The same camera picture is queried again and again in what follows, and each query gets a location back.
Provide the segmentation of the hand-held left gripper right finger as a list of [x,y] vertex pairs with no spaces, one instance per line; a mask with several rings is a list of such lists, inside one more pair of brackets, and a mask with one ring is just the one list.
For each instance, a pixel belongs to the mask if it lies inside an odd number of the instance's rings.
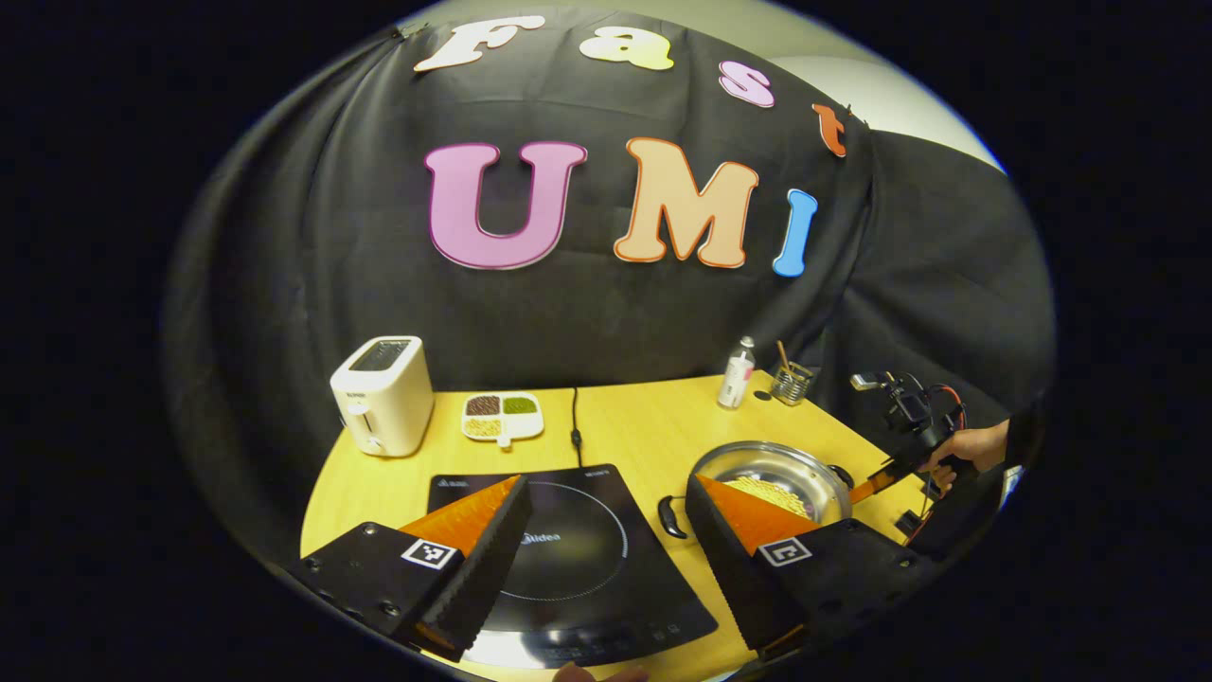
[[708,476],[688,476],[686,514],[762,661],[827,649],[938,577],[926,554],[857,518],[817,525]]

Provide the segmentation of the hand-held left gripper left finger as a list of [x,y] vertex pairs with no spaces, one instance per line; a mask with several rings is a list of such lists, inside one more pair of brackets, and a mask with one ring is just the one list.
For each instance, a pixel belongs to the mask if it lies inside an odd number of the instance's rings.
[[457,663],[496,604],[531,514],[528,476],[508,476],[398,529],[361,522],[288,574],[368,630]]

